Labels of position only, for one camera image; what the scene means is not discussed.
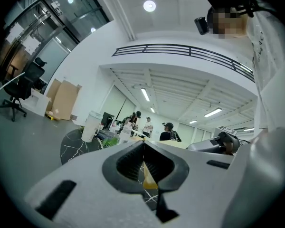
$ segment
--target office chair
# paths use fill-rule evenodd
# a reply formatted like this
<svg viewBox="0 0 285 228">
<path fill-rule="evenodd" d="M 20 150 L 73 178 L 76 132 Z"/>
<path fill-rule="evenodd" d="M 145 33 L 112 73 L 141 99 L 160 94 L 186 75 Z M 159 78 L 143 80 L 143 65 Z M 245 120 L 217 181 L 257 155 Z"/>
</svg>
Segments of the office chair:
<svg viewBox="0 0 285 228">
<path fill-rule="evenodd" d="M 27 99 L 31 95 L 31 88 L 34 83 L 39 80 L 39 78 L 44 74 L 44 69 L 38 64 L 32 62 L 24 70 L 25 74 L 19 77 L 18 83 L 10 82 L 7 86 L 4 87 L 6 93 L 8 93 L 11 98 L 10 100 L 4 100 L 0 108 L 12 108 L 13 117 L 12 121 L 15 121 L 15 109 L 24 113 L 24 117 L 27 116 L 27 113 L 20 108 L 22 107 L 19 99 Z"/>
</svg>

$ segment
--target black railing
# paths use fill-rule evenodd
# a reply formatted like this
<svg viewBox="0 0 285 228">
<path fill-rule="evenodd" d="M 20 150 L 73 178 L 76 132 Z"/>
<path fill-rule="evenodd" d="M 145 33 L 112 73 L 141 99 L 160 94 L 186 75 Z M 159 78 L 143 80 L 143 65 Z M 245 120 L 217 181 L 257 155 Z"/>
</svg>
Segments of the black railing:
<svg viewBox="0 0 285 228">
<path fill-rule="evenodd" d="M 199 47 L 191 47 L 178 44 L 144 44 L 118 48 L 112 56 L 136 53 L 165 53 L 195 57 L 227 67 L 254 82 L 254 77 L 251 69 L 245 65 L 242 65 L 239 62 L 222 54 Z"/>
</svg>

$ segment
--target person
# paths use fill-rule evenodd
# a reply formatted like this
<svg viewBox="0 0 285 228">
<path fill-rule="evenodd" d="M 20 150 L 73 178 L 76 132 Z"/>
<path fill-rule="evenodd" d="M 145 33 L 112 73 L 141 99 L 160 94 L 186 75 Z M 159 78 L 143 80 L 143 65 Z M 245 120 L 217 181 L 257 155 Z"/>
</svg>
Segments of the person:
<svg viewBox="0 0 285 228">
<path fill-rule="evenodd" d="M 173 140 L 177 142 L 181 142 L 181 138 L 177 134 L 176 131 L 173 130 L 173 124 L 172 123 L 166 123 L 164 125 L 164 132 L 160 135 L 160 141 L 162 140 Z"/>
<path fill-rule="evenodd" d="M 272 11 L 267 4 L 262 4 L 263 8 L 267 7 L 267 10 Z M 207 14 L 209 29 L 214 34 L 223 37 L 248 37 L 252 42 L 253 73 L 260 102 L 260 120 L 259 125 L 255 124 L 255 129 L 262 131 L 250 142 L 268 131 L 285 127 L 285 100 L 279 101 L 279 116 L 276 115 L 275 104 L 270 100 L 281 99 L 280 91 L 275 89 L 281 88 L 282 81 L 285 82 L 285 76 L 281 79 L 281 75 L 285 75 L 285 27 L 272 13 L 257 11 L 250 18 L 247 14 L 239 15 L 234 8 L 210 8 Z"/>
<path fill-rule="evenodd" d="M 142 133 L 150 138 L 152 131 L 153 131 L 153 125 L 151 123 L 151 118 L 147 117 L 147 122 L 142 130 Z"/>
<path fill-rule="evenodd" d="M 140 111 L 137 111 L 136 113 L 133 112 L 133 114 L 131 116 L 127 116 L 123 119 L 123 121 L 120 123 L 120 128 L 119 131 L 117 132 L 118 134 L 120 134 L 120 132 L 123 130 L 124 126 L 127 125 L 129 122 L 131 123 L 132 128 L 135 127 L 137 118 L 140 118 L 140 116 L 142 115 L 142 113 Z"/>
</svg>

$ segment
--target black cap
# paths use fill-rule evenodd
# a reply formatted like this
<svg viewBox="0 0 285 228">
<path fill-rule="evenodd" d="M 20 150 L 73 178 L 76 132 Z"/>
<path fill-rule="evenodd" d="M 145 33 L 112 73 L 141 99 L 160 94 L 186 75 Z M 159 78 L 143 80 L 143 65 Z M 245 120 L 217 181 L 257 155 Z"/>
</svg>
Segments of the black cap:
<svg viewBox="0 0 285 228">
<path fill-rule="evenodd" d="M 174 126 L 172 123 L 166 123 L 165 127 L 168 127 L 170 130 L 172 130 Z"/>
</svg>

